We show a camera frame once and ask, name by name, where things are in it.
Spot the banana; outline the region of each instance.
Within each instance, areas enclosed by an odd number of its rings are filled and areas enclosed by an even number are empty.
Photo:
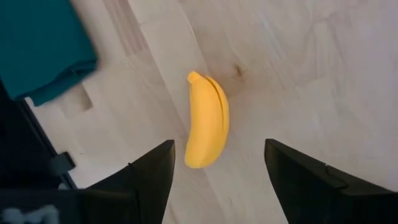
[[[202,168],[212,164],[225,147],[229,129],[229,106],[223,89],[210,77],[191,72],[191,131],[185,164]]]

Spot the folded towel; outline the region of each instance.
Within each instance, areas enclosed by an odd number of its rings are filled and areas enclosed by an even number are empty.
[[[13,100],[52,100],[96,61],[68,0],[0,0],[0,80]]]

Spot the wooden floor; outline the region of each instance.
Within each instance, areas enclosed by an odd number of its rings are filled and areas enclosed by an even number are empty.
[[[164,223],[287,223],[267,175],[275,138],[398,190],[398,1],[73,0],[100,68],[33,108],[86,187],[166,139],[177,161]],[[185,167],[191,70],[224,88],[221,157]]]

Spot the black object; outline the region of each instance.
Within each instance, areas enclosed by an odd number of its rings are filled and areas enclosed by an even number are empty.
[[[398,194],[335,169],[274,139],[264,151],[289,223],[398,223]]]
[[[75,188],[67,173],[53,175],[56,155],[27,103],[10,100],[0,82],[0,188]]]
[[[167,140],[88,189],[0,190],[0,211],[4,217],[10,208],[16,208],[27,217],[32,211],[44,210],[40,220],[46,224],[52,223],[55,209],[59,224],[162,223],[174,162],[174,141]]]
[[[50,170],[54,176],[67,174],[75,167],[75,162],[70,157],[69,152],[63,152],[50,160]]]

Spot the wood grain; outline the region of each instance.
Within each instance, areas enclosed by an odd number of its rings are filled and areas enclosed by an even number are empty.
[[[287,223],[263,158],[276,138],[398,190],[397,1],[72,2],[101,66],[32,109],[79,187],[172,138],[164,223]],[[183,164],[191,70],[220,83],[231,113],[226,149],[200,170]]]

